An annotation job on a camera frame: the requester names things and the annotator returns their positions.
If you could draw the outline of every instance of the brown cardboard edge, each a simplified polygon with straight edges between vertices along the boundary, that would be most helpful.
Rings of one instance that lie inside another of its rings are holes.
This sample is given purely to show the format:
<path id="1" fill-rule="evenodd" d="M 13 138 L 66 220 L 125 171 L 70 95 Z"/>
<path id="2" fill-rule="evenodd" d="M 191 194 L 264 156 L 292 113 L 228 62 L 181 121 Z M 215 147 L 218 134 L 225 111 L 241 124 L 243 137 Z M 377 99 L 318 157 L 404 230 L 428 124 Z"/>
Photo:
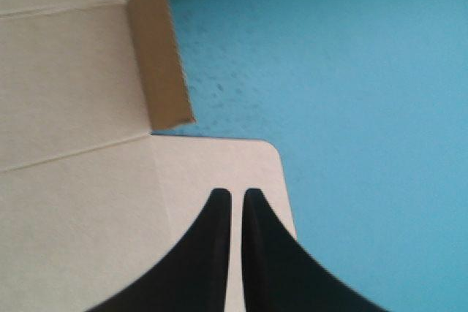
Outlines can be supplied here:
<path id="1" fill-rule="evenodd" d="M 195 122 L 167 0 L 129 0 L 127 15 L 151 128 Z"/>

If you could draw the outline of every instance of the blue surface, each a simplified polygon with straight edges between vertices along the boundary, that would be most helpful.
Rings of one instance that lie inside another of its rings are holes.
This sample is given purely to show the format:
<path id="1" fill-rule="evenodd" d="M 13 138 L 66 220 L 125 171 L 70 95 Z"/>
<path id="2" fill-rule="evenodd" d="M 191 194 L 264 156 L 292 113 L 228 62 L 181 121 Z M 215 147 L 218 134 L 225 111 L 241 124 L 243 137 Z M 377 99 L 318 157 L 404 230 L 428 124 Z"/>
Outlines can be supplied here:
<path id="1" fill-rule="evenodd" d="M 279 150 L 298 237 L 392 311 L 468 309 L 468 0 L 171 0 L 198 123 Z"/>

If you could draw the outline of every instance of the cardboard box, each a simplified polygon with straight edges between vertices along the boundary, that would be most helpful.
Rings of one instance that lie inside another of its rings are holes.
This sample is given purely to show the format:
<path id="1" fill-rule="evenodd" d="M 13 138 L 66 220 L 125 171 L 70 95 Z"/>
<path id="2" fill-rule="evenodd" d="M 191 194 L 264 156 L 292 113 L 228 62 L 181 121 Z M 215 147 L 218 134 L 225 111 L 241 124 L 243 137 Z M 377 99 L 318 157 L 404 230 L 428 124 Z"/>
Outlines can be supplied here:
<path id="1" fill-rule="evenodd" d="M 244 308 L 243 192 L 293 229 L 277 152 L 152 137 L 194 120 L 167 0 L 0 0 L 0 310 L 83 311 L 233 191 L 226 311 Z"/>

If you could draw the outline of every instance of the blue background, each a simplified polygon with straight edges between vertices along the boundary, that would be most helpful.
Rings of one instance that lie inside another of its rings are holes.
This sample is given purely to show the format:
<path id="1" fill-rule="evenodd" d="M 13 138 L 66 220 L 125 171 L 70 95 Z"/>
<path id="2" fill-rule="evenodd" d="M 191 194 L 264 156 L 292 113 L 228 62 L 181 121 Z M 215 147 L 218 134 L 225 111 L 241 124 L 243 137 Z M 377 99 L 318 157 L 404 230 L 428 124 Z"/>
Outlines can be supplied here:
<path id="1" fill-rule="evenodd" d="M 298 238 L 392 311 L 468 311 L 468 0 L 171 0 L 197 124 L 279 150 Z"/>

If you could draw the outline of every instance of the black curved shape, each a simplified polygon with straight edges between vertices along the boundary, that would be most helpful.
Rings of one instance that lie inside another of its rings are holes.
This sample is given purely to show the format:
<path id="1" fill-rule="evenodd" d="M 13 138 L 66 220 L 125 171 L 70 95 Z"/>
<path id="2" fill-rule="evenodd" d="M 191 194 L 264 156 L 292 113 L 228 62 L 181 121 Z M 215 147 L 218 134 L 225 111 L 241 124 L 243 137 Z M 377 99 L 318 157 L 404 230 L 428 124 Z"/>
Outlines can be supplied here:
<path id="1" fill-rule="evenodd" d="M 195 222 L 158 264 L 88 312 L 223 311 L 230 223 L 230 193 L 214 189 Z"/>
<path id="2" fill-rule="evenodd" d="M 384 311 L 311 258 L 259 189 L 244 197 L 242 276 L 247 312 Z"/>

